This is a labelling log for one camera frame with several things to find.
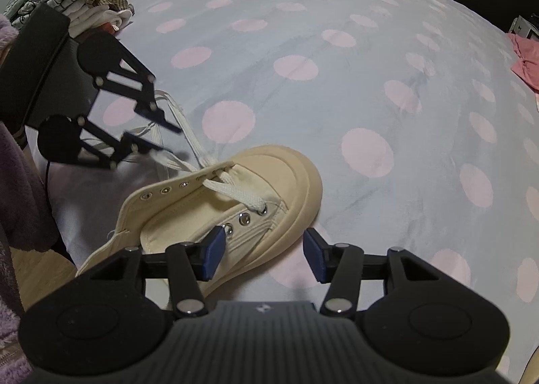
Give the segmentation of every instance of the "polka dot bedsheet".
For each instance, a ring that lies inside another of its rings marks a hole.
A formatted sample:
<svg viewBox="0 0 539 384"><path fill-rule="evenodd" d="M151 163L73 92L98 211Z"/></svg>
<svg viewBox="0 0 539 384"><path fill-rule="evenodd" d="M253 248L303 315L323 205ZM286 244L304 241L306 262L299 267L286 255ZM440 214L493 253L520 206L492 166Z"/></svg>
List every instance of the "polka dot bedsheet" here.
<svg viewBox="0 0 539 384"><path fill-rule="evenodd" d="M452 0L130 2L121 42L209 151L277 143L307 155L324 184L322 235L373 254L405 247L496 303L511 325L499 370L519 379L539 342L539 115L502 31ZM103 92L91 119L119 135L146 123L132 108ZM162 133L194 161L182 136ZM156 180L148 160L52 165L77 264L110 237L126 196ZM211 299L319 305L326 288L297 244ZM381 295L365 282L360 306Z"/></svg>

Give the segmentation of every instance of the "white shoelace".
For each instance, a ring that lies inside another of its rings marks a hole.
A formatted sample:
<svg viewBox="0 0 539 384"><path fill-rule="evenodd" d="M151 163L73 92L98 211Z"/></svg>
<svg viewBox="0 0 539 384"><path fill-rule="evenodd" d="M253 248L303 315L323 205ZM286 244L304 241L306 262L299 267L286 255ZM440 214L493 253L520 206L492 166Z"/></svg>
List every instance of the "white shoelace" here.
<svg viewBox="0 0 539 384"><path fill-rule="evenodd" d="M204 147L202 147L197 137L195 136L195 133L193 132L189 121L183 114L182 108L176 103L176 101L174 101L171 95L165 91L156 90L155 98L157 102L160 100L165 100L165 102L167 103L174 119L176 120L176 123L182 128L183 133L185 134L185 138L187 139L189 146L193 150L193 153L195 154L195 157L197 158L197 161L200 166L206 168L215 165L217 161L213 157L211 157L206 152L206 150L204 150ZM163 137L161 136L161 130L159 126L154 122L150 122L147 126L138 127L133 130L130 130L129 132L139 137L142 137L148 132L150 132L152 136L152 142L156 145L159 145L160 147L163 146ZM87 142L95 141L95 139L83 140ZM92 146L98 150L104 150L107 148L107 145L104 144L104 142L93 144ZM169 178L169 169L188 172L200 171L200 169L194 167L186 161L180 160L174 154L166 150L151 150L149 156L158 165L157 173L160 180L166 180ZM126 161L138 161L138 159L139 157L137 157L137 154L134 154L126 158ZM224 170L217 170L216 175L218 179L221 180L220 182L205 179L203 185L206 188L215 191L216 193L225 195L236 200L239 203L244 204L245 207L247 207L247 209L252 212L265 211L266 203L264 202L264 200L257 194L237 186L228 172Z"/></svg>

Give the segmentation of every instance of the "beige canvas sneaker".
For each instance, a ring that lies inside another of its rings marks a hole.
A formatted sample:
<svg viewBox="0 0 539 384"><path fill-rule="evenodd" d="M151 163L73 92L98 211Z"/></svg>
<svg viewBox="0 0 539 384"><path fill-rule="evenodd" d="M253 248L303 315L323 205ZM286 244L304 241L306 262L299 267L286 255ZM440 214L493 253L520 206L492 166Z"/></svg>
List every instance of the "beige canvas sneaker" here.
<svg viewBox="0 0 539 384"><path fill-rule="evenodd" d="M252 148L215 163L170 95L156 91L156 96L167 101L202 169L167 151L153 152L161 165L188 174L131 194L112 239L93 252L77 274L125 247L161 253L171 244L198 242L220 225L226 232L225 253L213 279L199 283L208 295L294 244L320 209L322 181L308 158L281 145Z"/></svg>

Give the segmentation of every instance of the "zipper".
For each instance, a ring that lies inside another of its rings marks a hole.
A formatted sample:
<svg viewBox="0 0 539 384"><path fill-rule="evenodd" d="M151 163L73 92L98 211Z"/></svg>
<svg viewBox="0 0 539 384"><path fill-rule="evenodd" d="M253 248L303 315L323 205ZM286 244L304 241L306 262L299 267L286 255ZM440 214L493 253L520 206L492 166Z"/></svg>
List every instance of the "zipper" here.
<svg viewBox="0 0 539 384"><path fill-rule="evenodd" d="M18 360L21 356L23 356L21 345L18 342L10 344L0 351L0 368Z"/></svg>

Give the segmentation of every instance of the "purple fleece blanket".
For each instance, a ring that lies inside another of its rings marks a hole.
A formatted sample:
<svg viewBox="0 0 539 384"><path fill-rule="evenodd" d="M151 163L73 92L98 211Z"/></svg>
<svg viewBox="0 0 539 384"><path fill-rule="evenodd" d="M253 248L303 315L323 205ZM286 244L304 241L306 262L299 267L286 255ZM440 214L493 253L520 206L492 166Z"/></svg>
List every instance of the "purple fleece blanket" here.
<svg viewBox="0 0 539 384"><path fill-rule="evenodd" d="M0 15L0 54L17 36ZM14 93L0 90L0 93ZM0 122L0 355L17 342L23 306L19 295L10 247L47 251L60 233L47 207L45 190L30 168L21 148ZM25 356L0 368L0 382L18 384L30 373Z"/></svg>

